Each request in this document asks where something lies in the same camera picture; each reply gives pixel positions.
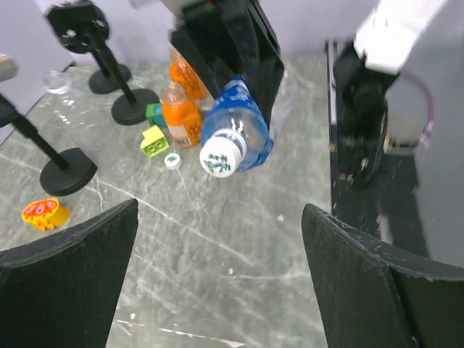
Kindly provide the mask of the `clear bottle green-print white cap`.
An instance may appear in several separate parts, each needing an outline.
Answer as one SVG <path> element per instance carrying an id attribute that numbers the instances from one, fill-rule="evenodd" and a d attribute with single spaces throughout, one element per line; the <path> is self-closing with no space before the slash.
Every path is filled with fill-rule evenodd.
<path id="1" fill-rule="evenodd" d="M 43 76 L 54 112 L 78 147 L 105 178 L 124 181 L 136 171 L 136 158 L 106 111 L 76 88 L 65 72 Z"/>

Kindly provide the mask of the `orange juice bottle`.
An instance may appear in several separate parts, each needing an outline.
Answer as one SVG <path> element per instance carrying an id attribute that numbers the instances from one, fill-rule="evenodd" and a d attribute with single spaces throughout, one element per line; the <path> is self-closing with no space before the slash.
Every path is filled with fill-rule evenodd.
<path id="1" fill-rule="evenodd" d="M 162 111 L 174 142 L 189 148 L 201 143 L 202 114 L 195 101 L 187 97 L 182 85 L 169 82 L 162 89 Z"/>

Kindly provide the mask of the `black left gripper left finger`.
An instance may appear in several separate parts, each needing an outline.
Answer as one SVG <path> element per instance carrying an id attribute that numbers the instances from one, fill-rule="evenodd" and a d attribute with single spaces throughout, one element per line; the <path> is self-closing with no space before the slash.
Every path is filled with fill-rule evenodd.
<path id="1" fill-rule="evenodd" d="M 1 252 L 2 347 L 105 347 L 138 229 L 138 201 Z"/>

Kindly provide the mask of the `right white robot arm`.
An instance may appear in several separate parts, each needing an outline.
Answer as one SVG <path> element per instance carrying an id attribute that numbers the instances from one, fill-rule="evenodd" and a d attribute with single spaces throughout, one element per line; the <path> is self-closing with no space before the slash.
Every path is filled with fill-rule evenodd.
<path id="1" fill-rule="evenodd" d="M 263 120 L 283 78 L 280 48 L 257 1 L 166 1 L 177 25 L 170 40 L 216 99 L 232 82 L 248 89 Z M 302 234 L 330 347 L 461 347 L 463 269 L 386 243 L 346 223 L 369 194 L 383 194 L 386 92 L 410 53 L 384 5 L 338 54 L 333 66 L 336 123 L 332 175 L 347 195 L 338 215 L 312 204 Z"/>

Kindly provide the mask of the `blue label clear bottle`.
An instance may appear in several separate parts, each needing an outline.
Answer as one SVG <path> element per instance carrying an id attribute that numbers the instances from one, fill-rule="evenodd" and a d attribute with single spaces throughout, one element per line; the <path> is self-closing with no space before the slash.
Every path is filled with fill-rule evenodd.
<path id="1" fill-rule="evenodd" d="M 203 120 L 199 161 L 216 178 L 227 178 L 265 162 L 273 149 L 265 119 L 245 80 L 225 85 Z"/>

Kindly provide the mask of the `orange bottle red cap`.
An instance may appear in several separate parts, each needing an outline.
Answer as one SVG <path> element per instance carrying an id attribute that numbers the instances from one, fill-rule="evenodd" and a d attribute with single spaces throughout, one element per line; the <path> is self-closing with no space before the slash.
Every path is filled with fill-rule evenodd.
<path id="1" fill-rule="evenodd" d="M 207 89 L 193 67 L 173 46 L 170 47 L 169 54 L 172 80 L 181 84 L 190 99 L 205 99 Z"/>

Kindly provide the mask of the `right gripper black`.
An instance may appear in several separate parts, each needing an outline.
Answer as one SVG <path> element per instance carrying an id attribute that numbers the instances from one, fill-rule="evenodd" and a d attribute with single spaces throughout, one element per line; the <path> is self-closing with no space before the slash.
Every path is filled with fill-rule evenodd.
<path id="1" fill-rule="evenodd" d="M 193 67 L 213 99 L 236 72 L 267 124 L 283 77 L 276 33 L 258 1 L 163 1 L 175 17 L 172 46 Z"/>

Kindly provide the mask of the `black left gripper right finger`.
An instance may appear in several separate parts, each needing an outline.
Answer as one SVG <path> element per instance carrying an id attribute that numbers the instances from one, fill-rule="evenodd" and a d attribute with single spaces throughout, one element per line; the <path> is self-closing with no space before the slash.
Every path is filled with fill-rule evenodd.
<path id="1" fill-rule="evenodd" d="M 462 347 L 463 269 L 406 252 L 314 204 L 302 236 L 329 347 Z"/>

